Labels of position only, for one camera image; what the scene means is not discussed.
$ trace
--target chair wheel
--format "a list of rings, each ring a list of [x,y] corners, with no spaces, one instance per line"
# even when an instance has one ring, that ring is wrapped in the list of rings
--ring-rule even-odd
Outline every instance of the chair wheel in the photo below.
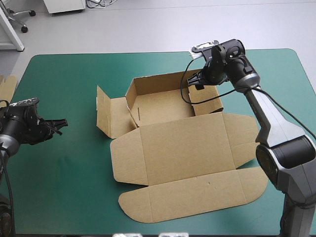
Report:
[[[28,29],[27,27],[25,27],[25,26],[22,26],[22,28],[21,28],[21,31],[22,31],[23,33],[26,33],[28,30],[29,30],[29,29]]]
[[[29,15],[30,15],[30,16],[35,16],[35,15],[36,15],[36,12],[32,10],[32,11],[29,12]]]

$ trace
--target cardboard box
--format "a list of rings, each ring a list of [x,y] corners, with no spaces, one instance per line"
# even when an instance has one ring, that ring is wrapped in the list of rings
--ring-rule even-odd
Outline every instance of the cardboard box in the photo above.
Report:
[[[154,223],[250,203],[268,179],[255,157],[250,116],[207,114],[145,125],[111,143],[115,180],[148,185],[120,195],[132,219]]]
[[[8,76],[7,79],[4,79],[4,76],[0,75],[0,100],[11,101],[15,87],[17,84],[16,77]],[[0,103],[0,107],[4,107],[5,102]]]
[[[186,73],[185,79],[199,70]],[[220,99],[200,105],[185,103],[180,96],[183,72],[134,78],[125,97],[111,99],[97,87],[97,126],[111,138],[118,138],[137,127],[168,122],[223,110]],[[215,86],[197,91],[183,83],[187,100],[201,101],[218,95]]]
[[[187,73],[187,78],[198,70]],[[109,137],[114,178],[148,187],[118,202],[132,219],[154,223],[250,203],[265,190],[255,158],[256,120],[225,114],[220,99],[191,106],[180,96],[183,72],[135,78],[125,97],[97,88],[97,126]],[[193,102],[218,95],[215,86],[185,87]]]

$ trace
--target white cable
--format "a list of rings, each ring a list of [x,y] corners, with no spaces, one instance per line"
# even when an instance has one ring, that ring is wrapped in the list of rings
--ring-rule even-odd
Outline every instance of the white cable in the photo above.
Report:
[[[89,7],[91,8],[100,8],[100,9],[104,9],[107,6],[112,5],[114,2],[116,2],[117,0],[110,0],[110,2],[107,2],[106,0],[100,0],[99,3],[95,3],[91,0],[87,0],[86,3]]]

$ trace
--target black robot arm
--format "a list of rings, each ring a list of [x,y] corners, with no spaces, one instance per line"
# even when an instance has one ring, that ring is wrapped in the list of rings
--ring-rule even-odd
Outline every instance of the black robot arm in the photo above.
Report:
[[[308,237],[316,203],[314,142],[301,127],[287,121],[271,96],[261,89],[260,77],[245,56],[241,41],[198,45],[191,55],[194,59],[204,57],[205,65],[188,79],[189,86],[203,89],[230,81],[247,98],[261,126],[256,138],[260,143],[257,160],[276,189],[285,193],[280,235]]]
[[[20,144],[34,145],[62,134],[59,129],[68,126],[65,119],[44,120],[37,113],[38,98],[9,104],[0,108],[0,182],[5,174],[10,201],[0,194],[0,236],[14,237],[13,198],[6,164],[15,155]]]

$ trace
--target green table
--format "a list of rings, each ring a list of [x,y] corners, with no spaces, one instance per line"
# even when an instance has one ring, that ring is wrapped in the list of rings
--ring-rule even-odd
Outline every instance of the green table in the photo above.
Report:
[[[296,53],[249,50],[247,55],[261,75],[262,87],[316,131],[316,97]],[[120,209],[119,195],[138,186],[113,179],[111,139],[96,127],[96,86],[120,97],[133,77],[182,71],[189,61],[187,52],[35,56],[13,101],[37,96],[42,117],[67,118],[69,127],[62,129],[62,136],[21,146],[9,161],[17,233],[278,234],[283,195],[271,183],[251,204],[162,223],[138,223]],[[192,68],[202,65],[198,60]],[[226,83],[219,91],[231,88]],[[242,94],[222,101],[225,112],[253,114]],[[254,165],[255,160],[246,166]]]

